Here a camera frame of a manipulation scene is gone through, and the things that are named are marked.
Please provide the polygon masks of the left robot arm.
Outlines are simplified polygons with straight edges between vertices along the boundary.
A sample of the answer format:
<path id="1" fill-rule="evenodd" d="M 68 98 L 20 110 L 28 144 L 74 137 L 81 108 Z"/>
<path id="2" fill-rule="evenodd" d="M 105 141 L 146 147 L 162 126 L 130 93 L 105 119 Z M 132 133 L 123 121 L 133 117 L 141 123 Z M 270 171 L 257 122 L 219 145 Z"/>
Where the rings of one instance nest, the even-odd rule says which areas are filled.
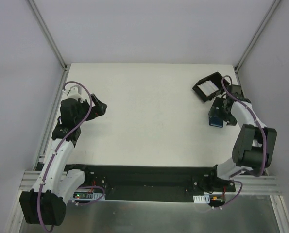
<path id="1" fill-rule="evenodd" d="M 77 188 L 91 185 L 91 176 L 81 169 L 71 169 L 63 178 L 66 163 L 81 134 L 80 126 L 105 114 L 107 105 L 94 94 L 82 97 L 82 88 L 72 86 L 61 101 L 60 116 L 52 132 L 48 159 L 29 191 L 23 191 L 19 203 L 28 224 L 59 226 L 62 224 L 67 203 Z"/>

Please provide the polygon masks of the blue leather card holder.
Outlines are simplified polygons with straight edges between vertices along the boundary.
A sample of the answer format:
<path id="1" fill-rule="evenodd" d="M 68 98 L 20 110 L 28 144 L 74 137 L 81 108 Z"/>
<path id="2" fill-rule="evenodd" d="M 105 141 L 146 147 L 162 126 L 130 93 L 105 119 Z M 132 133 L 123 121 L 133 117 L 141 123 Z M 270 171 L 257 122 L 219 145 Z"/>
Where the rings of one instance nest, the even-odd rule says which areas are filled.
<path id="1" fill-rule="evenodd" d="M 222 107 L 223 100 L 219 97 L 214 99 L 214 102 L 208 112 L 209 125 L 222 128 L 223 127 L 223 118 L 222 118 Z"/>

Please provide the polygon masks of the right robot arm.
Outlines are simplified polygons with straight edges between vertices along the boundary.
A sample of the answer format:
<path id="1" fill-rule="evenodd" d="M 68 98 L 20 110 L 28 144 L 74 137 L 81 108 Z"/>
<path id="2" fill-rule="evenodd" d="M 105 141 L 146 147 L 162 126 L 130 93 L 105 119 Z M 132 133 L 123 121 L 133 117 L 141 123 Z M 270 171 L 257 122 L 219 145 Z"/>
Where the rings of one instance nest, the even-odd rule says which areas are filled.
<path id="1" fill-rule="evenodd" d="M 209 125 L 219 128 L 224 124 L 239 125 L 240 131 L 231 158 L 210 170 L 207 185 L 215 192 L 239 174 L 261 176 L 271 164 L 277 138 L 276 129 L 267 127 L 257 117 L 241 86 L 229 85 L 224 90 L 225 97 L 216 97 L 209 110 Z"/>

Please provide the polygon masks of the black card tray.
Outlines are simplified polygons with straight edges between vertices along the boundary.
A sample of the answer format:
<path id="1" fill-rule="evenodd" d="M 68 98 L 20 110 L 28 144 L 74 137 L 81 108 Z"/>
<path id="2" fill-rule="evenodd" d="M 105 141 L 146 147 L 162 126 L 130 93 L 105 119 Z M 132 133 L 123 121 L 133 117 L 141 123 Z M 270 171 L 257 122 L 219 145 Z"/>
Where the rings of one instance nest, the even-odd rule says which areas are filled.
<path id="1" fill-rule="evenodd" d="M 216 96 L 222 95 L 222 75 L 219 72 L 212 73 L 200 79 L 192 88 L 193 92 L 202 102 L 213 100 Z"/>

